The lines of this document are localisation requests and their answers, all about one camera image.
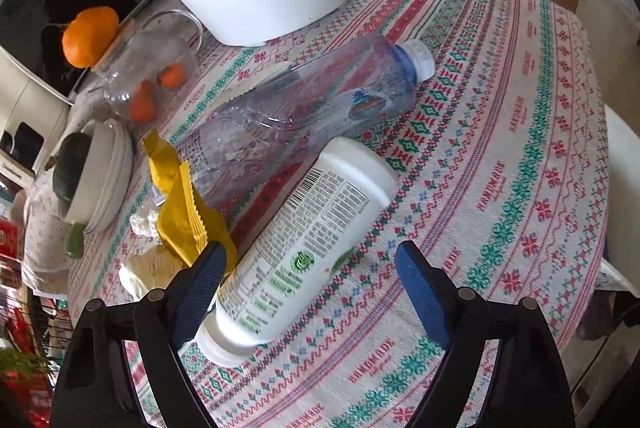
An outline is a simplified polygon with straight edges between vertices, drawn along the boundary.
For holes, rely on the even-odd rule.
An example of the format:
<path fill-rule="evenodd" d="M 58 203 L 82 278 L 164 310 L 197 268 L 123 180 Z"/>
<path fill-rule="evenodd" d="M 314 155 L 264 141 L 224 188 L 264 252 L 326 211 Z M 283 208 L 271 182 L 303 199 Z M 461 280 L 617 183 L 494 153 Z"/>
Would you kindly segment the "white yogurt bottle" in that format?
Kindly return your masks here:
<path fill-rule="evenodd" d="M 217 366 L 246 361 L 299 318 L 399 190 L 390 165 L 359 142 L 331 140 L 231 275 L 195 341 Z"/>

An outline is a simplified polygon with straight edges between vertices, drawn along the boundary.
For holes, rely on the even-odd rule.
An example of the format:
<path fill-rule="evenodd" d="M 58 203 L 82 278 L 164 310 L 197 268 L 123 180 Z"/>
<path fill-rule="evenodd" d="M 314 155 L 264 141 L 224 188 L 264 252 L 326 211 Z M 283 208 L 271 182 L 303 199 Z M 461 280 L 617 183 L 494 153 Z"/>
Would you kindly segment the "patterned tablecloth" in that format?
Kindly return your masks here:
<path fill-rule="evenodd" d="M 268 67 L 365 34 L 418 38 L 436 58 L 416 106 L 361 137 L 399 193 L 282 337 L 232 370 L 184 346 L 220 426 L 408 422 L 440 354 L 395 271 L 404 240 L 488 300 L 534 298 L 559 347 L 592 295 L 608 221 L 605 112 L 582 22 L 548 0 L 349 0 L 260 48 L 206 39 L 157 130 L 177 142 Z"/>

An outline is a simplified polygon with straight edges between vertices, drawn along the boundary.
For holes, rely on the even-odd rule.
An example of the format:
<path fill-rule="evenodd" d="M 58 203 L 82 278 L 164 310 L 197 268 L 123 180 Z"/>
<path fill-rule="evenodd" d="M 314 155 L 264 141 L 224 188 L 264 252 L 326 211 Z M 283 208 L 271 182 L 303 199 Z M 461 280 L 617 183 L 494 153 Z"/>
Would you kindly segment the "glass jar with lid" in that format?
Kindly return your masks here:
<path fill-rule="evenodd" d="M 204 26 L 191 12 L 163 10 L 125 25 L 91 71 L 115 114 L 151 125 L 195 74 L 203 39 Z"/>

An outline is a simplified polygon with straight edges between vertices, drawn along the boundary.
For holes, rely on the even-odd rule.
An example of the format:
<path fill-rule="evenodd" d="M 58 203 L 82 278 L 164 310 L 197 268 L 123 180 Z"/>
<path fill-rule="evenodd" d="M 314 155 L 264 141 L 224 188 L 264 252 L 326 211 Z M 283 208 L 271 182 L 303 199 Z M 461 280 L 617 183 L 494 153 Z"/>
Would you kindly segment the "yellow snack wrapper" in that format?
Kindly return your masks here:
<path fill-rule="evenodd" d="M 224 215 L 210 208 L 191 180 L 189 162 L 179 159 L 176 149 L 153 129 L 142 142 L 148 156 L 154 186 L 165 197 L 156 222 L 160 240 L 186 266 L 194 262 L 210 243 L 224 248 L 224 276 L 239 262 Z"/>

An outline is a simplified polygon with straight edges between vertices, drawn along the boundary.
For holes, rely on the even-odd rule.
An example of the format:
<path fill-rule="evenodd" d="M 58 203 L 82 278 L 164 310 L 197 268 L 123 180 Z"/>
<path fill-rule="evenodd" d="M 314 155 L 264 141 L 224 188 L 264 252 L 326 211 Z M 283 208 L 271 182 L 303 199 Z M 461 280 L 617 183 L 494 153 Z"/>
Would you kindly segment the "dark green squash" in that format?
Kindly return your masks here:
<path fill-rule="evenodd" d="M 84 170 L 92 136 L 83 132 L 70 133 L 63 140 L 55 157 L 52 177 L 53 191 L 59 200 L 70 203 Z"/>

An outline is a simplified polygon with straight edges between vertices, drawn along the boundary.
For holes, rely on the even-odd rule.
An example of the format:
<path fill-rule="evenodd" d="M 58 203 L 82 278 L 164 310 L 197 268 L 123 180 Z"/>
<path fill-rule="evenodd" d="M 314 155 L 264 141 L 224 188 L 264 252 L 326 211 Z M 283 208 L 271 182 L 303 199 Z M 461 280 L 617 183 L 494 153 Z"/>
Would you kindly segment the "white trash bin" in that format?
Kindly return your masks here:
<path fill-rule="evenodd" d="M 639 297 L 639 137 L 611 107 L 608 127 L 608 225 L 600 290 Z"/>

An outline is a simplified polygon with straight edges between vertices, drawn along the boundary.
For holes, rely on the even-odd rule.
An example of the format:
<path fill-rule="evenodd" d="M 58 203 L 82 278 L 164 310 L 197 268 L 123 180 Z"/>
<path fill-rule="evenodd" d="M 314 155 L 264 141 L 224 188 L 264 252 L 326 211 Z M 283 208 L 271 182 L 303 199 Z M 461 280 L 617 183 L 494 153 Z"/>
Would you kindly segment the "white tissue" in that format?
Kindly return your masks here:
<path fill-rule="evenodd" d="M 134 298 L 141 300 L 154 288 L 165 289 L 186 264 L 160 240 L 157 229 L 160 211 L 164 205 L 145 204 L 129 218 L 130 228 L 142 247 L 134 250 L 120 266 L 118 277 L 122 287 Z"/>

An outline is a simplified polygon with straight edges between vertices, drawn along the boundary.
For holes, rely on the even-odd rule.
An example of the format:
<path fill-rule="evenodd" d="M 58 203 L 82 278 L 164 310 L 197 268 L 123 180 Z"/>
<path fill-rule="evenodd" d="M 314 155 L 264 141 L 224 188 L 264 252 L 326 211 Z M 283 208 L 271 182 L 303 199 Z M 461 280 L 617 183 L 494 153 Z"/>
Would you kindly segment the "floral pillow on table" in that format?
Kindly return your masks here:
<path fill-rule="evenodd" d="M 50 168 L 26 192 L 22 280 L 36 296 L 65 299 L 73 264 L 65 244 L 72 226 L 60 217 L 52 180 Z"/>

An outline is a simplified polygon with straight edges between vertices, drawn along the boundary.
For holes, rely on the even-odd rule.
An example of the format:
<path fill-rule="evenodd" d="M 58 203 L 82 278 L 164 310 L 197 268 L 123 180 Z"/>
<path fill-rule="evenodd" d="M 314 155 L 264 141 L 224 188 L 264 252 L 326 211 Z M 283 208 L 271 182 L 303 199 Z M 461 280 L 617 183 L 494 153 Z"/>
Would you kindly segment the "white air fryer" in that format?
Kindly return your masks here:
<path fill-rule="evenodd" d="M 70 103 L 1 49 L 1 151 L 10 171 L 38 174 L 66 127 Z"/>

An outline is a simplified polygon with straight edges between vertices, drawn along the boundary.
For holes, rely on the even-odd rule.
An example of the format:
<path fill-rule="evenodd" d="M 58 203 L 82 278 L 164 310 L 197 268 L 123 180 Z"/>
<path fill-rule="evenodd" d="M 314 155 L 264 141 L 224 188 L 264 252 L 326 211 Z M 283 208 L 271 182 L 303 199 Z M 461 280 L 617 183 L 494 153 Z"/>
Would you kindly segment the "large orange tangerine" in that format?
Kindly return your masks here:
<path fill-rule="evenodd" d="M 119 17 L 109 6 L 81 11 L 62 36 L 66 61 L 76 68 L 89 68 L 102 58 L 118 35 Z"/>

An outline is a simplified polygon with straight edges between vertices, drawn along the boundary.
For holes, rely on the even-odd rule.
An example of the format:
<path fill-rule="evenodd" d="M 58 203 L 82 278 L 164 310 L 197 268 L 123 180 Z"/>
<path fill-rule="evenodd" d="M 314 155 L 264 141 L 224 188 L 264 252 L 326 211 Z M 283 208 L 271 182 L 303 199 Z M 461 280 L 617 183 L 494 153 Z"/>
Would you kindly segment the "clear plastic bottle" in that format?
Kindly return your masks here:
<path fill-rule="evenodd" d="M 434 73 L 423 41 L 362 36 L 221 104 L 176 150 L 205 203 L 220 207 L 337 136 L 354 138 L 410 110 Z"/>

